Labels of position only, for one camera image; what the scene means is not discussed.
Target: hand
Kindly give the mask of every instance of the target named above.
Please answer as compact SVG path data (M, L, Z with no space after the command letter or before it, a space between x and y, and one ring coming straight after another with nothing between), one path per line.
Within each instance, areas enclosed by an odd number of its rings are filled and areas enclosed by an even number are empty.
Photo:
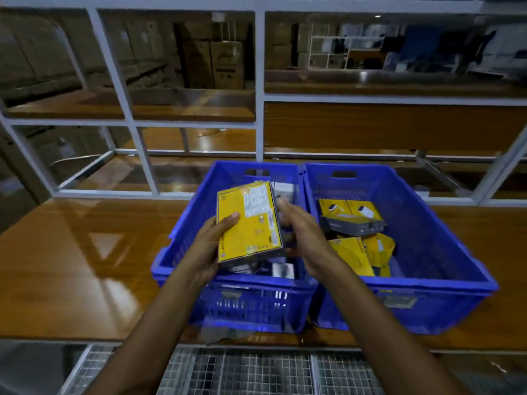
M304 258L307 272L311 277L323 282L327 269L335 261L340 263L340 257L327 241L313 216L301 207L291 205L283 197L278 198L276 203L282 213L280 223L293 227L298 252Z
M218 271L218 243L220 237L240 220L238 212L216 224L216 217L208 219L196 234L194 242L178 267L184 269L200 288L211 281Z

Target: white sticker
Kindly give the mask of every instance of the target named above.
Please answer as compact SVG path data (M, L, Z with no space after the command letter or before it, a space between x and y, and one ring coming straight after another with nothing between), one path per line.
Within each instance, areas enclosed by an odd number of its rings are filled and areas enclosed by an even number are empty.
M367 206L359 206L359 212L362 216L365 216L370 219L375 216L375 213Z
M243 207L245 209L246 218L267 213L267 211L271 209L267 197L267 186L262 185L251 187L250 192L244 193Z
M278 245L278 233L275 230L271 231L271 242L273 245Z
M269 217L269 230L274 230L273 211L267 211L267 216Z

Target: blue plastic crate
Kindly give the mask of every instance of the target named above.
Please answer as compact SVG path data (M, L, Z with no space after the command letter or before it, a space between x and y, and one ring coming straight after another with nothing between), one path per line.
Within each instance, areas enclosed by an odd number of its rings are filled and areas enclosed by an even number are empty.
M215 162L170 234L172 242L154 260L151 271L158 285L168 279L205 220L215 215L216 193L255 180L294 184L293 203L307 209L297 165ZM190 322L238 330L300 332L318 283L307 274L302 259L294 262L297 280L220 271L201 292Z
M388 166L305 164L311 214L318 199L372 201L395 240L392 277L362 277L409 331L438 334L457 325L498 285L483 264ZM347 330L333 299L320 285L309 312L319 327Z

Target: person's right hand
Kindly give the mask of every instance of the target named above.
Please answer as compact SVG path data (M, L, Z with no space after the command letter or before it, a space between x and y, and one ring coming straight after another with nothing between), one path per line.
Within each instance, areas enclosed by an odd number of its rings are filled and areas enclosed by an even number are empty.
M304 258L307 272L314 279L323 282L325 272L333 263L340 263L340 257L326 240L313 216L301 207L291 205L283 197L278 198L276 203L282 213L280 224L293 227L298 252Z

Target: wire mesh shelf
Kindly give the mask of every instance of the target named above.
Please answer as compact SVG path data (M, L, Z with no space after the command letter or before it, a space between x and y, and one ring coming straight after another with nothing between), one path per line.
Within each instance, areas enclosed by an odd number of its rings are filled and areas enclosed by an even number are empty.
M101 371L113 346L90 345L59 395L81 395ZM527 374L454 371L475 394L525 393ZM265 351L178 346L158 395L384 395L360 352Z

